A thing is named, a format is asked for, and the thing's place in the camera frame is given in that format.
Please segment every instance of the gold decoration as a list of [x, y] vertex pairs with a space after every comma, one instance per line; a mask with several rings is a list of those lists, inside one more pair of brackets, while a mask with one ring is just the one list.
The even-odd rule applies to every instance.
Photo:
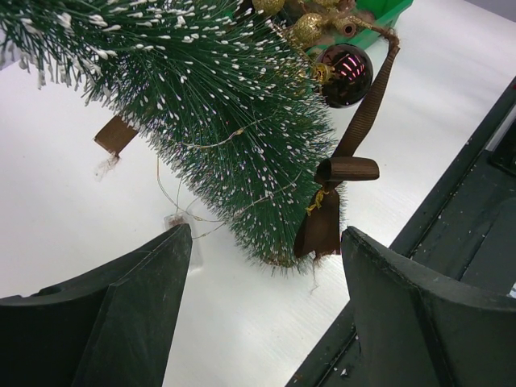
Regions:
[[315, 195], [315, 203], [306, 209], [306, 213], [308, 214], [308, 216], [312, 215], [313, 210], [315, 210], [316, 208], [321, 208], [323, 206], [324, 195], [328, 194], [329, 192], [325, 191], [324, 189], [320, 189], [319, 191], [317, 191], [317, 194]]
[[316, 63], [312, 71], [320, 85], [325, 85], [333, 77], [333, 68], [324, 63]]
[[325, 14], [328, 16], [337, 16], [340, 13], [341, 12], [335, 6], [329, 6], [328, 8], [326, 8], [325, 12]]
[[319, 4], [320, 6], [324, 6], [326, 8], [329, 8], [331, 6], [336, 6], [340, 3], [340, 0], [312, 0], [316, 4]]
[[266, 16], [274, 16], [285, 5], [285, 0], [252, 0], [255, 10], [262, 10]]
[[309, 46], [323, 36], [324, 18], [318, 14], [304, 14], [293, 25], [293, 36], [303, 46]]
[[352, 38], [356, 34], [356, 25], [349, 19], [335, 19], [333, 21], [333, 25], [340, 35], [345, 36], [347, 38]]
[[299, 80], [299, 81], [302, 81], [304, 79], [308, 79], [308, 76], [306, 75], [306, 70], [305, 69], [300, 69], [297, 73], [296, 73], [296, 78]]

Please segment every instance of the tag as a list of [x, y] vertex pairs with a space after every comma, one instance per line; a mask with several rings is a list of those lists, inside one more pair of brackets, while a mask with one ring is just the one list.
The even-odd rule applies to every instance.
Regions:
[[[197, 234], [195, 230], [195, 220], [191, 215], [186, 212], [179, 212], [175, 215], [169, 215], [164, 219], [164, 228], [165, 230], [170, 230], [171, 228], [177, 226], [178, 224], [188, 223], [190, 225], [190, 230], [192, 230], [192, 236]], [[188, 273], [192, 271], [198, 270], [202, 268], [202, 256], [199, 249], [198, 241], [194, 240], [192, 244], [192, 254], [190, 256], [190, 266], [188, 267]]]
[[94, 141], [110, 154], [118, 156], [137, 134], [137, 131], [116, 115], [97, 133]]

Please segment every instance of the gold glitter ball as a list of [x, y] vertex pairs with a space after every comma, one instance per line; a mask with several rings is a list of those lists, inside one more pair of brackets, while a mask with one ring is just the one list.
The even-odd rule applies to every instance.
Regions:
[[255, 10], [262, 10], [267, 16], [274, 16], [285, 5], [285, 0], [252, 0]]
[[336, 6], [340, 3], [340, 0], [312, 0], [316, 4], [319, 4], [320, 6], [325, 6], [326, 8], [329, 8], [331, 6]]
[[324, 18], [318, 14], [304, 14], [293, 25], [292, 33], [299, 43], [309, 46], [323, 36]]

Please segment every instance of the brown ribbon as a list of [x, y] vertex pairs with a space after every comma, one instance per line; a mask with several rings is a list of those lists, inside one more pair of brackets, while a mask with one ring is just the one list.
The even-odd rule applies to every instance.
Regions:
[[312, 197], [296, 235], [293, 252], [297, 258], [311, 252], [315, 252], [316, 260], [328, 254], [340, 254], [340, 200], [336, 188], [344, 181], [369, 181], [380, 176], [374, 160], [353, 155], [377, 117], [394, 58], [399, 52], [399, 40], [391, 30], [372, 26], [358, 18], [352, 21], [384, 36], [389, 41], [389, 53], [333, 155], [317, 167], [314, 180], [321, 189]]

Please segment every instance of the thin wire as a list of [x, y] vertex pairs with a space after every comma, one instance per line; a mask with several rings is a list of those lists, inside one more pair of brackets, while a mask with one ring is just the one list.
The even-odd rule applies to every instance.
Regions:
[[246, 206], [244, 207], [242, 210], [239, 210], [239, 211], [236, 211], [235, 213], [235, 216], [233, 216], [232, 218], [224, 221], [223, 223], [219, 224], [216, 228], [214, 228], [213, 230], [211, 231], [208, 231], [208, 232], [205, 232], [204, 234], [201, 234], [199, 236], [196, 236], [195, 238], [192, 238], [192, 239], [199, 239], [199, 238], [203, 238], [205, 236], [208, 236], [209, 234], [211, 234], [212, 232], [216, 232], [220, 227], [224, 226], [226, 223], [228, 223], [230, 220], [234, 220], [234, 219], [237, 219], [239, 216], [242, 216], [242, 214], [247, 211], [249, 208], [255, 206], [256, 204], [258, 203], [261, 203], [261, 202], [264, 202], [265, 200], [272, 200], [274, 198], [274, 194], [277, 194], [278, 192], [280, 191], [283, 191], [285, 190], [285, 188], [291, 186], [291, 185], [294, 185], [296, 180], [301, 176], [301, 172], [296, 176], [296, 178], [291, 181], [288, 185], [284, 186], [284, 187], [281, 187], [280, 189], [277, 189], [276, 191], [273, 192], [273, 194], [269, 195], [269, 196], [266, 196], [266, 197], [263, 197], [263, 198], [260, 198], [258, 200], [255, 200], [253, 203], [251, 203], [249, 206]]
[[234, 131], [233, 133], [231, 133], [231, 135], [229, 137], [227, 137], [225, 140], [221, 141], [220, 143], [216, 143], [216, 144], [211, 144], [211, 145], [197, 145], [197, 144], [187, 144], [187, 143], [180, 143], [178, 142], [177, 144], [178, 145], [183, 145], [187, 148], [196, 148], [196, 149], [209, 149], [209, 148], [216, 148], [216, 147], [219, 147], [221, 145], [224, 145], [225, 143], [231, 141], [233, 139], [233, 137], [235, 137], [236, 135], [241, 135], [243, 134], [243, 131], [245, 129], [247, 129], [248, 127], [251, 127], [252, 125], [256, 125], [257, 123], [261, 122], [261, 121], [264, 121], [265, 119], [259, 119], [258, 121], [255, 121], [253, 123], [250, 123], [249, 125], [246, 125], [245, 127], [241, 127], [240, 129]]
[[250, 205], [248, 206], [245, 206], [242, 210], [238, 210], [235, 212], [235, 215], [231, 218], [229, 218], [228, 220], [206, 220], [206, 219], [203, 219], [197, 215], [194, 215], [194, 214], [191, 214], [190, 212], [188, 212], [188, 209], [198, 200], [198, 198], [195, 198], [189, 205], [188, 207], [186, 207], [186, 210], [183, 210], [182, 208], [179, 207], [179, 205], [177, 204], [179, 202], [179, 194], [177, 195], [177, 201], [175, 202], [171, 197], [170, 195], [167, 193], [167, 191], [165, 190], [163, 184], [161, 183], [161, 179], [160, 179], [160, 158], [157, 157], [157, 163], [156, 163], [156, 179], [157, 179], [157, 182], [158, 182], [158, 186], [160, 187], [161, 189], [161, 192], [163, 193], [163, 195], [174, 205], [176, 206], [176, 208], [178, 210], [181, 210], [182, 212], [184, 212], [185, 214], [191, 216], [193, 219], [199, 221], [199, 222], [208, 222], [208, 223], [220, 223], [216, 228], [214, 228], [213, 230], [211, 231], [208, 231], [208, 232], [205, 232], [204, 234], [201, 234], [199, 236], [196, 236], [196, 237], [193, 237], [192, 239], [199, 239], [199, 238], [203, 238], [209, 234], [211, 234], [212, 232], [216, 232], [220, 227], [224, 226], [225, 224], [227, 224], [229, 221], [231, 220], [234, 220], [240, 216], [242, 216], [242, 214], [247, 211], [248, 209], [250, 209], [251, 207], [255, 206], [256, 204], [258, 203], [261, 203], [261, 202], [264, 202], [265, 200], [272, 200], [274, 198], [274, 194], [277, 194], [278, 192], [283, 192], [285, 191], [285, 189], [287, 189], [288, 187], [292, 186], [292, 185], [295, 185], [296, 181], [298, 180], [298, 178], [301, 176], [301, 173], [302, 171], [299, 172], [299, 174], [296, 176], [295, 179], [293, 179], [288, 185], [285, 185], [284, 187], [281, 187], [280, 189], [277, 189], [276, 191], [273, 191], [272, 194], [270, 194], [269, 196], [265, 196], [265, 197], [262, 197], [260, 199], [257, 199], [255, 200], [254, 202], [252, 202]]
[[157, 163], [156, 163], [156, 179], [158, 181], [158, 186], [160, 187], [161, 189], [161, 192], [163, 193], [163, 195], [178, 209], [178, 210], [181, 210], [182, 212], [184, 212], [185, 214], [188, 214], [189, 216], [191, 216], [192, 218], [194, 218], [195, 220], [199, 221], [199, 222], [208, 222], [208, 223], [219, 223], [219, 222], [222, 222], [222, 220], [208, 220], [208, 219], [203, 219], [197, 215], [194, 215], [194, 214], [191, 214], [190, 212], [188, 212], [187, 210], [183, 210], [177, 202], [174, 201], [174, 199], [172, 199], [170, 197], [170, 195], [167, 193], [167, 191], [165, 190], [163, 184], [161, 183], [161, 178], [160, 178], [160, 158], [157, 157]]
[[179, 212], [179, 193], [181, 192], [181, 183], [183, 179], [179, 180], [179, 187], [177, 187], [177, 196], [176, 196], [176, 214]]

